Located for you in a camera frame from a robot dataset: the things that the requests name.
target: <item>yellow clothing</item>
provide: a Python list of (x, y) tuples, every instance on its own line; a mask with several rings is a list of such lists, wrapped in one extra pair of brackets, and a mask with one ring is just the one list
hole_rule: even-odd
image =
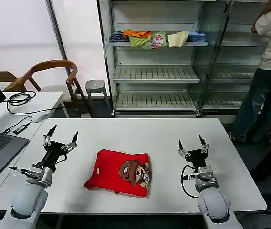
[(170, 47), (181, 47), (185, 44), (185, 41), (188, 38), (188, 32), (182, 31), (176, 34), (168, 35), (168, 43)]

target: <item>jeans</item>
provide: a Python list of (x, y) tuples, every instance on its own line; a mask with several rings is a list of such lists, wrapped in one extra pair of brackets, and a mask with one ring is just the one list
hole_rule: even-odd
[[(261, 106), (263, 110), (258, 117)], [(257, 122), (252, 140), (257, 142), (271, 129), (271, 70), (257, 69), (248, 95), (243, 101), (233, 124), (235, 139), (245, 142), (247, 133)]]

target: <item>white desk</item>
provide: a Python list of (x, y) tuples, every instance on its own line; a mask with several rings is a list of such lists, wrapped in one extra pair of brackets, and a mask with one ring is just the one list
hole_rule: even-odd
[[(15, 92), (5, 92), (4, 93), (7, 98), (15, 94)], [(37, 95), (29, 101), (27, 104), (19, 106), (19, 107), (11, 107), (11, 111), (17, 113), (25, 113), (31, 111), (38, 111), (42, 109), (55, 108), (62, 102), (62, 92), (37, 92)], [(48, 114), (48, 117), (51, 117), (54, 111), (51, 111)], [(15, 125), (21, 119), (29, 115), (14, 115), (10, 114), (6, 109), (6, 103), (0, 103), (0, 133), (4, 131), (6, 128)], [(21, 132), (19, 137), (24, 137), (29, 140), (33, 138), (36, 131), (42, 125), (43, 122), (34, 123), (32, 122), (27, 129)], [(23, 152), (20, 152), (10, 163), (7, 165), (4, 170), (0, 173), (0, 186), (3, 183), (4, 179), (9, 174), (10, 169), (8, 166), (13, 166), (16, 161), (19, 159)]]
[[(233, 210), (242, 213), (267, 207), (218, 119), (48, 119), (16, 163), (18, 167), (28, 168), (43, 158), (42, 135), (54, 125), (57, 129), (52, 139), (63, 143), (68, 143), (78, 130), (78, 147), (68, 154), (67, 161), (56, 165), (52, 186), (47, 190), (45, 213), (200, 213), (197, 201), (181, 188), (180, 175), (186, 162), (177, 152), (179, 139), (186, 149), (201, 148), (199, 134), (210, 143), (207, 164), (214, 169)], [(92, 174), (96, 153), (104, 148), (149, 153), (152, 167), (149, 199), (83, 188)], [(0, 188), (0, 210), (10, 206), (8, 197), (13, 197), (26, 183), (24, 175), (13, 174), (9, 174)], [(194, 182), (185, 181), (185, 188), (190, 194), (198, 195)]]

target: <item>white wall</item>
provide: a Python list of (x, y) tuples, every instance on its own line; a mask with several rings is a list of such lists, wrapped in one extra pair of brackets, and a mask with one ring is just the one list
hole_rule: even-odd
[(80, 85), (84, 87), (87, 80), (104, 79), (109, 94), (96, 0), (52, 3), (67, 58), (77, 65)]
[[(104, 79), (104, 54), (94, 0), (53, 1), (68, 59), (75, 62), (84, 89), (90, 79)], [(16, 77), (39, 62), (62, 59), (44, 0), (0, 0), (0, 71)], [(65, 84), (65, 69), (34, 75), (39, 86)]]

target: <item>brown cap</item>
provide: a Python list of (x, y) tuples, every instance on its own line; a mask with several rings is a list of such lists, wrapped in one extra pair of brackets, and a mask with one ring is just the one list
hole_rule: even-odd
[(136, 170), (139, 164), (140, 161), (125, 161), (119, 169), (120, 177), (132, 185), (136, 185)]

